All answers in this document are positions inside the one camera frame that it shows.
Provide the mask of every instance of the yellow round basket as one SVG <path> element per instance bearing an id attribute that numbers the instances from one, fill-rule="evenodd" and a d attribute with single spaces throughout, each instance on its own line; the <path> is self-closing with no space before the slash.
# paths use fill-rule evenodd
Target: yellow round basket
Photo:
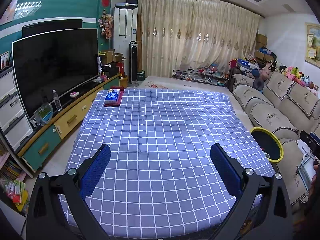
<path id="1" fill-rule="evenodd" d="M 278 163 L 282 160 L 283 148 L 273 133 L 261 127 L 252 128 L 250 133 L 271 163 Z"/>

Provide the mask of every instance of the flat screen tv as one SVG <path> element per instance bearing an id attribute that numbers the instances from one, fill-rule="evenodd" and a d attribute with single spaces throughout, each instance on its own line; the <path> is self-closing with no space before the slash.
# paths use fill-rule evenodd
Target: flat screen tv
<path id="1" fill-rule="evenodd" d="M 26 38 L 32 35 L 47 33 L 52 31 L 67 30 L 67 29 L 81 29 L 81 19 L 66 19 L 66 20 L 54 20 L 39 23 L 32 23 L 24 25 L 22 27 L 22 38 Z"/>
<path id="2" fill-rule="evenodd" d="M 97 76 L 98 30 L 71 29 L 41 33 L 12 43 L 13 67 L 29 118 L 53 101 Z"/>

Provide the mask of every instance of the plastic bottle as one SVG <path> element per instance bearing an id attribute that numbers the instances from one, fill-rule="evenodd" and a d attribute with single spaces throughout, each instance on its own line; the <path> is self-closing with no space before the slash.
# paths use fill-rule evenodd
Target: plastic bottle
<path id="1" fill-rule="evenodd" d="M 58 111 L 60 111 L 62 109 L 62 106 L 61 106 L 61 103 L 60 103 L 60 99 L 59 99 L 59 96 L 58 94 L 56 93 L 55 90 L 52 90 L 53 92 L 53 100 L 54 100 L 54 103 L 56 105 L 56 108 Z"/>

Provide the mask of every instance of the floor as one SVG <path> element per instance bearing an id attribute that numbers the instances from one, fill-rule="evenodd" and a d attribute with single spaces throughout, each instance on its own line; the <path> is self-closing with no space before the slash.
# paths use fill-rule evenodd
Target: floor
<path id="1" fill-rule="evenodd" d="M 203 90 L 203 91 L 215 91 L 221 92 L 230 97 L 231 103 L 235 110 L 237 117 L 241 120 L 241 122 L 245 125 L 245 127 L 250 130 L 253 128 L 253 125 L 247 116 L 247 114 L 243 111 L 242 107 L 232 95 L 232 93 L 225 87 L 212 86 L 207 84 L 201 84 L 196 82 L 177 80 L 172 78 L 159 78 L 155 76 L 149 76 L 143 82 L 139 82 L 139 86 L 136 88 L 155 88 L 155 89 L 182 89 L 182 90 Z M 70 157 L 70 153 L 73 148 L 74 140 L 78 135 L 80 129 L 80 124 L 74 128 L 74 130 L 70 133 L 69 137 L 64 141 L 64 143 L 59 147 L 59 149 L 54 153 L 54 155 L 50 158 L 50 160 L 44 165 L 42 171 L 46 172 L 49 176 L 57 176 L 64 173 L 68 159 Z M 34 184 L 36 182 L 36 177 L 33 179 L 26 178 L 26 190 L 31 195 Z M 26 226 L 22 232 L 22 238 L 26 240 Z"/>

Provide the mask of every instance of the tissue pack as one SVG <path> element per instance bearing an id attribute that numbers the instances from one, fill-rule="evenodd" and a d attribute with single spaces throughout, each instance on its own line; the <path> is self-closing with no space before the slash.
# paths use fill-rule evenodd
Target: tissue pack
<path id="1" fill-rule="evenodd" d="M 104 100 L 105 104 L 116 103 L 119 97 L 119 89 L 109 89 Z"/>

